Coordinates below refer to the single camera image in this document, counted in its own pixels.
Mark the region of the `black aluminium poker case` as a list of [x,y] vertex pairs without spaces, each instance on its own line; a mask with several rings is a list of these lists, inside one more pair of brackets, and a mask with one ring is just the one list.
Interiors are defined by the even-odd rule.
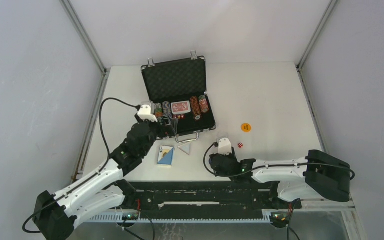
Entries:
[[163,116],[157,122],[163,124],[168,119],[174,124],[176,134],[163,139],[175,139],[178,144],[194,142],[200,133],[215,130],[217,127],[214,111],[207,94],[207,65],[204,56],[191,51],[190,57],[155,63],[152,58],[140,68],[144,85],[151,103],[190,101],[191,97],[205,95],[209,106],[207,113],[201,112],[201,119],[195,121],[192,111],[184,114],[184,119]]

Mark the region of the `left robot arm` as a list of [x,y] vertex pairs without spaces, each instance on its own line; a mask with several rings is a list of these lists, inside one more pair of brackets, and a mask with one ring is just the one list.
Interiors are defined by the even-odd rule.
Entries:
[[125,177],[148,155],[163,127],[155,115],[138,120],[126,138],[95,170],[73,184],[37,198],[33,214],[22,224],[26,234],[42,234],[47,240],[66,240],[90,218],[110,208],[133,207],[137,196]]

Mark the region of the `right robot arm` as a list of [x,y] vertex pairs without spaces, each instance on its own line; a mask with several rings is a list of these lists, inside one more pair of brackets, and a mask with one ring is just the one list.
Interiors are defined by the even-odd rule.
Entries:
[[350,184],[356,176],[348,163],[315,149],[305,157],[278,161],[238,160],[231,150],[229,154],[206,154],[204,166],[215,177],[235,183],[273,184],[269,203],[275,208],[298,199],[349,202]]

